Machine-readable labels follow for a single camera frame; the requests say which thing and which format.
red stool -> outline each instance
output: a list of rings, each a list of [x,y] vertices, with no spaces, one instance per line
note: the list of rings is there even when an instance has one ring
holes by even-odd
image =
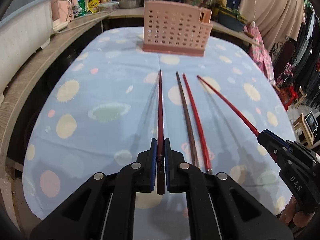
[[[287,89],[287,91],[289,91],[289,94],[291,94],[291,97],[290,97],[289,101],[288,101],[286,104],[284,104],[284,109],[285,109],[286,111],[288,111],[288,108],[289,108],[289,106],[291,106],[291,104],[293,103],[293,101],[298,98],[298,94],[294,91],[293,86],[290,86],[290,87]]]

beige curtain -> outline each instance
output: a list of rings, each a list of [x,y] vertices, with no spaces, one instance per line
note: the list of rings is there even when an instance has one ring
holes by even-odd
[[[255,23],[268,51],[274,43],[284,42],[285,37],[297,40],[304,19],[304,0],[241,0],[241,15]]]

pink plastic basket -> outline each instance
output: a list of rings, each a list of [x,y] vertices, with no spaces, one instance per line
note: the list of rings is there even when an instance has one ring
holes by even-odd
[[[204,55],[211,10],[168,1],[145,1],[144,8],[144,51]]]

dark red chopstick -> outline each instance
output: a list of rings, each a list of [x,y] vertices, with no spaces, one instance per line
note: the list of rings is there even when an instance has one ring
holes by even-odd
[[[255,136],[259,135],[259,131],[249,122],[248,119],[244,117],[243,114],[232,104],[230,103],[222,94],[220,94],[214,87],[212,87],[207,81],[205,81],[202,77],[197,75],[197,78],[200,79],[203,83],[205,83],[209,88],[211,88],[230,108],[242,119],[242,121],[249,127],[252,133]]]
[[[207,149],[207,144],[205,142],[204,133],[203,133],[202,125],[201,125],[201,122],[200,122],[199,114],[198,114],[198,111],[197,111],[197,108],[196,108],[196,104],[195,104],[195,101],[193,99],[193,96],[192,96],[192,93],[191,93],[191,90],[190,90],[186,75],[183,73],[182,76],[183,76],[184,82],[186,84],[186,89],[188,91],[188,95],[189,95],[189,99],[190,99],[190,103],[191,103],[191,108],[192,108],[193,115],[195,117],[196,125],[197,125],[197,128],[198,128],[198,134],[199,134],[199,138],[200,138],[201,150],[202,150],[202,154],[203,154],[203,158],[204,158],[204,165],[205,165],[205,168],[207,170],[207,173],[208,174],[212,174],[212,166],[211,166],[211,161],[210,161],[210,158],[209,158],[209,152],[208,152],[208,149]]]
[[[159,71],[159,101],[158,101],[158,146],[157,146],[157,194],[164,194],[164,136],[162,109],[162,77]]]

small stool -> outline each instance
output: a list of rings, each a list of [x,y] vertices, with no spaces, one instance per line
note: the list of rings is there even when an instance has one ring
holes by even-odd
[[[293,101],[298,98],[298,94],[297,94],[296,91],[294,91],[293,86],[290,86],[290,87],[288,88],[288,90],[289,90],[289,93],[291,94],[291,96],[290,96],[289,101],[288,101],[286,104],[284,104],[284,109],[285,109],[286,111],[288,111],[288,108],[289,108],[289,106],[291,106],[291,104],[293,103]]]
[[[297,120],[293,122],[293,127],[295,130],[301,128],[305,139],[301,142],[301,144],[308,144],[308,148],[310,149],[313,146],[313,134],[310,133],[309,128],[305,123],[305,116],[301,114]]]
[[[297,102],[294,104],[294,108],[298,109],[299,106],[301,105],[301,103],[303,102],[303,100],[307,97],[307,94],[305,94],[302,90],[302,88],[299,88],[299,92],[298,92],[298,98],[297,98]]]

